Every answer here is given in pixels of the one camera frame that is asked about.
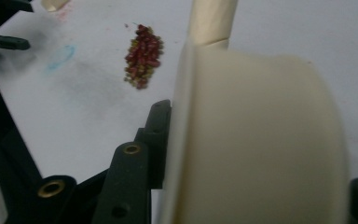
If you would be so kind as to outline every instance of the cream plastic roller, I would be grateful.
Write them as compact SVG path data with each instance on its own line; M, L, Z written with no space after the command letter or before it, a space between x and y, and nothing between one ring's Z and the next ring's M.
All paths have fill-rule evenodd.
M345 146L330 94L297 57L227 50L236 5L194 1L159 223L345 223Z

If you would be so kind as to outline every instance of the red seed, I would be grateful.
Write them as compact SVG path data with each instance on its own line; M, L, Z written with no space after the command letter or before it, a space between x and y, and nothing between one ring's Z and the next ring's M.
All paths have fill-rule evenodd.
M140 45L137 44L133 47L133 49L131 49L131 52L135 52L135 51L139 50L139 48L140 48Z
M159 67L159 65L160 65L159 61L147 61L146 63L152 67Z
M138 72L138 69L137 69L137 68L133 68L133 69L132 69L132 73L131 73L131 77L132 77L132 78L135 78L137 72Z
M127 63L135 63L135 58L130 58L127 60Z
M142 50L139 50L138 53L136 54L136 58L139 60L140 58L143 58L143 55L144 55L144 51Z
M147 55L145 56L145 61L150 61L150 59L151 59L151 55L150 55L150 54L147 54Z
M156 49L157 47L158 47L158 45L157 44L153 44L153 43L151 43L151 44L148 44L147 45L150 49Z
M129 71L129 73L133 73L133 71L135 70L135 68L134 67L129 67L129 69L128 69Z
M140 65L145 65L146 64L145 58L143 58L143 57L139 58L138 62L139 62Z
M133 58L133 54L130 53L130 54L127 55L126 60L129 60L131 58Z

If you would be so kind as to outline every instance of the blue mark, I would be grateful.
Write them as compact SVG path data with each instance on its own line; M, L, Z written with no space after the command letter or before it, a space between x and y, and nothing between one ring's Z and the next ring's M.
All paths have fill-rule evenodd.
M53 55L50 56L48 70L55 71L60 68L63 64L74 57L75 51L75 46L71 45L66 45L62 49L58 49Z

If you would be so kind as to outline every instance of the black bracket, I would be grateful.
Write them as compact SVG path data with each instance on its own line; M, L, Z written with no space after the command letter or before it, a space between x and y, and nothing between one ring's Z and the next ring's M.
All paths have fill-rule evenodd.
M0 187L6 224L149 224L151 189L160 189L171 117L170 101L151 107L133 142L119 146L110 168L77 185L71 176L42 179L20 134L0 142Z

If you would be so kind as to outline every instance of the hole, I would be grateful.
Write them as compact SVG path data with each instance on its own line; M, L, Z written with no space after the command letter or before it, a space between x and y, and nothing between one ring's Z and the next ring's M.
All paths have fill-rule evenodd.
M46 193L51 193L51 192L56 191L59 188L60 188L60 185L58 185L58 184L48 185L47 187L45 187L45 192Z
M59 194L64 188L63 180L51 180L39 189L37 195L41 198L49 198Z
M135 154L141 151L141 148L138 146L128 146L124 148L124 153L126 154Z
M112 209L112 217L122 218L125 217L129 213L129 209L123 206L115 206Z

